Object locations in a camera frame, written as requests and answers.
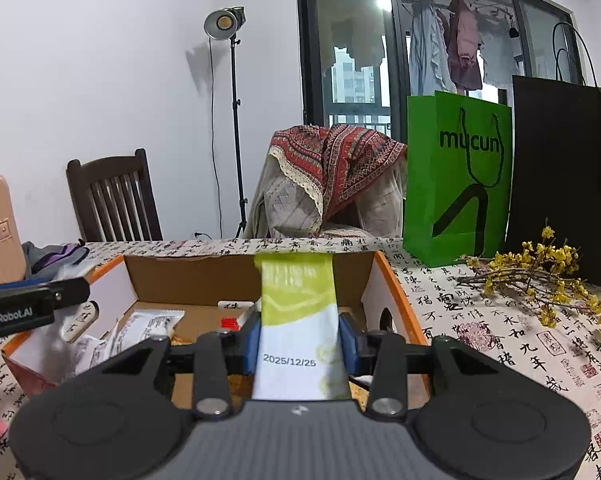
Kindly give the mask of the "hanging clothes on balcony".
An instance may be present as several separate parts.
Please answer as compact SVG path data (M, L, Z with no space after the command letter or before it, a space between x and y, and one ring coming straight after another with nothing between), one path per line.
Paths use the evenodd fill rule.
M410 93L454 92L495 100L523 73L513 9L476 0L402 0Z

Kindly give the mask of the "dark wooden chair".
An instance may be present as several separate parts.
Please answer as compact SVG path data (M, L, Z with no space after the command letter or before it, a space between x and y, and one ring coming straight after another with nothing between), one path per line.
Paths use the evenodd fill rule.
M66 167L70 197L86 242L156 242L163 238L148 156L110 156Z

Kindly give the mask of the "green mucun paper bag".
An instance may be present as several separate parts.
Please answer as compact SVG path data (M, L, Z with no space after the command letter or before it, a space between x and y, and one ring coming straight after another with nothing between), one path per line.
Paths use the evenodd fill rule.
M512 110L460 94L407 99L403 248L425 266L490 258L504 244Z

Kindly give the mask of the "white label-back snack packet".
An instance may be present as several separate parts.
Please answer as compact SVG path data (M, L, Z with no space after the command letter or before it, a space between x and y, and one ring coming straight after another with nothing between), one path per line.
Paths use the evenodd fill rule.
M183 310L134 311L116 333L104 339L85 336L80 340L82 350L78 354L75 375L96 367L146 339L171 338L184 315L186 312Z

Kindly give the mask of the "green white snack packet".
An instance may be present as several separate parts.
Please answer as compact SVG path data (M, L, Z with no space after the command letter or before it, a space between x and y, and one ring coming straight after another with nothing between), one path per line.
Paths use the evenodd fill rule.
M261 330L253 398L351 397L338 331L330 254L259 254Z

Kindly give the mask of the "chair with red patterned blanket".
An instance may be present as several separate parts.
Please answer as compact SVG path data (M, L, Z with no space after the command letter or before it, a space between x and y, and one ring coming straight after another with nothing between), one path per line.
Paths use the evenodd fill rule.
M246 223L246 238L317 236L347 223L372 236L403 229L407 145L361 126L276 131Z

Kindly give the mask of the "grey purple folded cloth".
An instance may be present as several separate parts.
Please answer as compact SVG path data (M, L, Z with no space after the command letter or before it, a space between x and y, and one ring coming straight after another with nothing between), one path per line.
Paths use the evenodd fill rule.
M80 243L37 247L31 242L22 244L28 281L52 281L66 266L78 266L89 255L89 248Z

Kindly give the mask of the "yellow dried flower branch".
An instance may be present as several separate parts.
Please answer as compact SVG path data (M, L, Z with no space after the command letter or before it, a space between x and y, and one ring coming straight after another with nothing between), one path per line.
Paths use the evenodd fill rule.
M539 242L524 242L517 252L462 256L469 273L457 282L486 298L521 302L547 328L558 326L563 316L583 316L601 342L601 288L578 275L580 260L577 248L558 243L555 231L545 226Z

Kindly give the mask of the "calligraphy print tablecloth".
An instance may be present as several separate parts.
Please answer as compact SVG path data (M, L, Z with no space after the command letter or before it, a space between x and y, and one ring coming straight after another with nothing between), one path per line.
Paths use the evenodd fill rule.
M583 315L567 315L558 326L543 327L512 299L483 299L458 285L455 280L468 272L465 266L428 269L404 252L396 238L93 243L88 258L107 263L120 255L186 258L300 249L333 255L358 255L372 249L382 252L426 339L457 336L487 356L565 394L585 411L592 440L577 476L601 479L601 342L592 322Z

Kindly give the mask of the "black paper bag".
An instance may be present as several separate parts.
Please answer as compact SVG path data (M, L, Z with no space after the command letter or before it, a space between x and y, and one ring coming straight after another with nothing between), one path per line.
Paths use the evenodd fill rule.
M601 286L601 88L516 76L514 164L505 246L545 226L579 250L578 275Z

